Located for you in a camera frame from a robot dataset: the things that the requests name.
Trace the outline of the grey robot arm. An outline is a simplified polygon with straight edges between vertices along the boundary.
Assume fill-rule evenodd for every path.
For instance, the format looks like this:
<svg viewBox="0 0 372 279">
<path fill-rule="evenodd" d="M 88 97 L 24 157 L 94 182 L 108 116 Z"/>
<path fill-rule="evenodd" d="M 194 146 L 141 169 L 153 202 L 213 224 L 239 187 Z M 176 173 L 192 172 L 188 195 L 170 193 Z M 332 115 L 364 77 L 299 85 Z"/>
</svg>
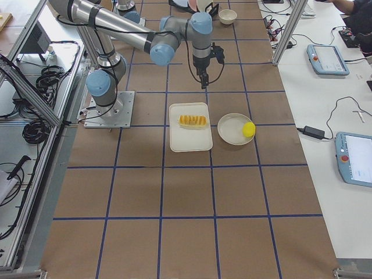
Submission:
<svg viewBox="0 0 372 279">
<path fill-rule="evenodd" d="M 193 65 L 201 87 L 205 89 L 210 84 L 207 68 L 212 57 L 213 25 L 207 12 L 196 12 L 190 19 L 162 18 L 160 30 L 153 31 L 90 1 L 50 1 L 50 4 L 66 20 L 84 24 L 140 49 L 159 66 L 171 62 L 181 40 L 191 41 Z"/>
</svg>

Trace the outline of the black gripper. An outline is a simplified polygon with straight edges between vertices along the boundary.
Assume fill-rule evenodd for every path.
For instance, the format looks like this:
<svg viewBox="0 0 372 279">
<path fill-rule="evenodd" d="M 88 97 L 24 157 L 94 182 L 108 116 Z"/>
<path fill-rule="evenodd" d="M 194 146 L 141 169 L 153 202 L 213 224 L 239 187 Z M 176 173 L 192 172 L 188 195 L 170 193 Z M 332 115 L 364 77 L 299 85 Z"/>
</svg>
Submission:
<svg viewBox="0 0 372 279">
<path fill-rule="evenodd" d="M 204 58 L 193 56 L 192 61 L 194 67 L 196 68 L 196 74 L 200 76 L 201 88 L 207 89 L 209 85 L 209 75 L 207 74 L 207 68 L 210 65 L 210 58 L 208 56 Z"/>
</svg>

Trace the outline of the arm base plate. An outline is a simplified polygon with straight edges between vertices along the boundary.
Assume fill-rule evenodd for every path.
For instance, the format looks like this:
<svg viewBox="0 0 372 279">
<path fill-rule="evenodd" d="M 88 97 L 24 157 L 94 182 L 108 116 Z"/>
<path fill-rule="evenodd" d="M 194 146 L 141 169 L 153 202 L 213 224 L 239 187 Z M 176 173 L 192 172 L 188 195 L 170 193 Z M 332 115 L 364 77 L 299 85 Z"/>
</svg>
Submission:
<svg viewBox="0 0 372 279">
<path fill-rule="evenodd" d="M 135 99 L 134 91 L 119 91 L 116 103 L 112 108 L 96 106 L 91 97 L 90 106 L 94 106 L 87 112 L 85 128 L 130 128 Z"/>
</svg>

